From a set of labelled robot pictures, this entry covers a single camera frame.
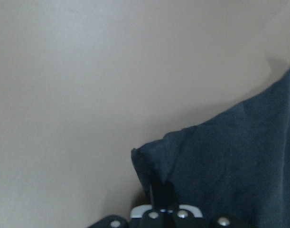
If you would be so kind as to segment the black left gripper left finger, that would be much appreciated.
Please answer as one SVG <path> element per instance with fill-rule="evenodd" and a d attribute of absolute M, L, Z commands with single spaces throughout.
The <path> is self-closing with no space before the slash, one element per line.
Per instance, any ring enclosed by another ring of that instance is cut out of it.
<path fill-rule="evenodd" d="M 160 179 L 153 180 L 150 184 L 150 202 L 154 209 L 164 209 L 164 186 Z"/>

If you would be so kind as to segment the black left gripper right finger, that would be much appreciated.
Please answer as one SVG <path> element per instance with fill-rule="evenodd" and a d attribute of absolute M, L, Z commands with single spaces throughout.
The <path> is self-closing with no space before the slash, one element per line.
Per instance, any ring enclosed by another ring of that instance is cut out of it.
<path fill-rule="evenodd" d="M 167 210 L 177 210 L 179 208 L 179 203 L 177 195 L 175 193 L 175 188 L 172 182 L 165 182 L 165 203 Z"/>

